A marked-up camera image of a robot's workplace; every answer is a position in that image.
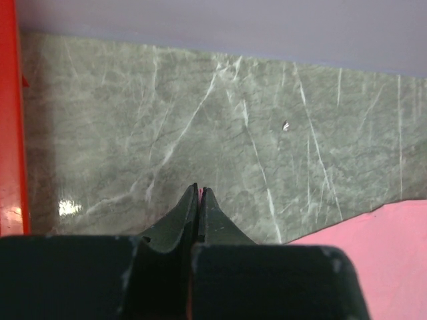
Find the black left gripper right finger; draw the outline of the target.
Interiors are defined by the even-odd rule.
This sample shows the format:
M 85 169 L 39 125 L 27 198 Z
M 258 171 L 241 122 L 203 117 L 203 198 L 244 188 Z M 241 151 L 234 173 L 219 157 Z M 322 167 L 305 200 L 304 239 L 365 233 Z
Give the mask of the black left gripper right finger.
M 199 242 L 218 245 L 255 245 L 221 210 L 209 187 L 199 189 Z

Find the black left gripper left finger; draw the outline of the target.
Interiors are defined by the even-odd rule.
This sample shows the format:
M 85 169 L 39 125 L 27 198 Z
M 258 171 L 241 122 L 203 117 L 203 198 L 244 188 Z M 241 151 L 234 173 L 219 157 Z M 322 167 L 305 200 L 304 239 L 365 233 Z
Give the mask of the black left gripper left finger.
M 190 185 L 176 206 L 140 235 L 157 252 L 169 253 L 179 247 L 186 235 L 193 235 L 193 224 L 197 216 L 199 189 Z

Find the pink t shirt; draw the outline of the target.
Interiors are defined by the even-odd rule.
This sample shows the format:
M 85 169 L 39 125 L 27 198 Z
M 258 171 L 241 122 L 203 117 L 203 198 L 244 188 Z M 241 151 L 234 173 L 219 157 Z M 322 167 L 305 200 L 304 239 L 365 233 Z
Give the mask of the pink t shirt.
M 188 319 L 425 319 L 426 202 L 403 201 L 286 244 L 191 252 Z

